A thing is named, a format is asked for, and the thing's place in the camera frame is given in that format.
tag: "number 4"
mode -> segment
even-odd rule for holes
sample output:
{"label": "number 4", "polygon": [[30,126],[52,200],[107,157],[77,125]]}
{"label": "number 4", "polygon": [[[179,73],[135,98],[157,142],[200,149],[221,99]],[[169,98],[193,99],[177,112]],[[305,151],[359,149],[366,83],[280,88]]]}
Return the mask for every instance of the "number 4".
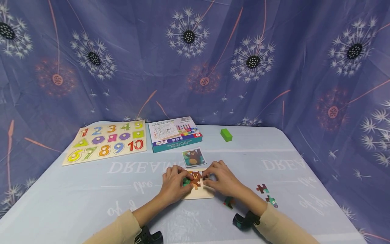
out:
{"label": "number 4", "polygon": [[121,127],[121,130],[129,130],[129,129],[130,129],[130,123],[127,123]]}

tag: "left hand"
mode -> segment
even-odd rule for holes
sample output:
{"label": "left hand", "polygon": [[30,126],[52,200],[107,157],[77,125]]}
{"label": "left hand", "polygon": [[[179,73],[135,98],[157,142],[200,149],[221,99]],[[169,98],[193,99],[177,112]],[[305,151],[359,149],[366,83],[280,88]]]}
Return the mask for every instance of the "left hand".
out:
{"label": "left hand", "polygon": [[167,168],[163,174],[163,185],[161,186],[158,197],[166,206],[179,201],[185,194],[189,193],[193,185],[188,184],[183,187],[183,179],[187,177],[193,180],[193,176],[180,166],[174,165]]}

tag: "wooden number puzzle board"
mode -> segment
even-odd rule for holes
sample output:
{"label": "wooden number puzzle board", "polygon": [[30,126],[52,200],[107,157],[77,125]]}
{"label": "wooden number puzzle board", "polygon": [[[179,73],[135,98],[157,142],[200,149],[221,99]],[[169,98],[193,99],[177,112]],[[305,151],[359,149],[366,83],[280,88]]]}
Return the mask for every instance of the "wooden number puzzle board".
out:
{"label": "wooden number puzzle board", "polygon": [[62,166],[146,151],[145,120],[80,128]]}

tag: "blue curtain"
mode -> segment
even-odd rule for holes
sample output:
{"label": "blue curtain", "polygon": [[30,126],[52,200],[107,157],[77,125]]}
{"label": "blue curtain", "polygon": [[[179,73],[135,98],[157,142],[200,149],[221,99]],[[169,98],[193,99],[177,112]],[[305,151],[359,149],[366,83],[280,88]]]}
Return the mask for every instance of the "blue curtain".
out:
{"label": "blue curtain", "polygon": [[372,243],[390,242],[390,1],[0,4],[0,217],[100,120],[284,131]]}

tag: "light blue tablecloth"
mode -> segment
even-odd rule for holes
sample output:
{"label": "light blue tablecloth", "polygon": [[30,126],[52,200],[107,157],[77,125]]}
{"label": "light blue tablecloth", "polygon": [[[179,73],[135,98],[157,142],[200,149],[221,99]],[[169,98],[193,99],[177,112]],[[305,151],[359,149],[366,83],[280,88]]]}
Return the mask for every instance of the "light blue tablecloth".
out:
{"label": "light blue tablecloth", "polygon": [[[233,141],[225,142],[227,128]],[[201,147],[207,167],[224,160],[245,185],[257,191],[266,184],[279,210],[321,243],[366,243],[310,170],[288,138],[276,128],[199,125],[203,141],[160,153],[143,153],[62,167],[64,152],[32,188],[0,220],[4,244],[79,244],[111,223],[127,209],[152,199],[161,187],[161,175],[174,164],[184,166],[181,151]],[[223,205],[224,197],[185,200],[170,206],[152,223],[164,243],[264,243],[254,230],[232,225],[237,204]]]}

